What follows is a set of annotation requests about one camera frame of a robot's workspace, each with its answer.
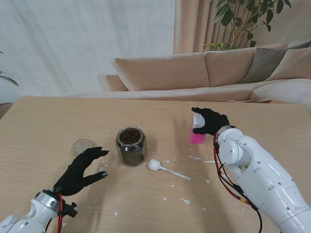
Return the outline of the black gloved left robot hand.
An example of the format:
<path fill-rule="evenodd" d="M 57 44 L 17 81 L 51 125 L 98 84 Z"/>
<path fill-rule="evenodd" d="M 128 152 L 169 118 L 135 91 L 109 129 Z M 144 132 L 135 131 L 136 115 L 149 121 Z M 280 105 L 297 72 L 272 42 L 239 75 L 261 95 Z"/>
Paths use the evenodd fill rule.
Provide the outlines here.
<path fill-rule="evenodd" d="M 107 177 L 107 172 L 100 171 L 93 175 L 84 176 L 85 170 L 92 162 L 109 153 L 102 147 L 88 148 L 79 154 L 68 166 L 65 173 L 59 178 L 53 187 L 53 192 L 61 196 L 72 196 L 83 188 Z"/>

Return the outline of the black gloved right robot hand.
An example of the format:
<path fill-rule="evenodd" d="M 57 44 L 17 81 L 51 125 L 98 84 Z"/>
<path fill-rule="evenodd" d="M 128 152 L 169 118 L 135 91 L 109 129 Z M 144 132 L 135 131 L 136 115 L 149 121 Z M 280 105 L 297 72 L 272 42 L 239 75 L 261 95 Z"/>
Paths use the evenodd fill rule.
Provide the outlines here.
<path fill-rule="evenodd" d="M 205 120 L 204 126 L 192 130 L 195 134 L 215 135 L 221 127 L 230 125 L 226 115 L 214 112 L 209 108 L 192 107 L 191 110 L 200 114 Z"/>

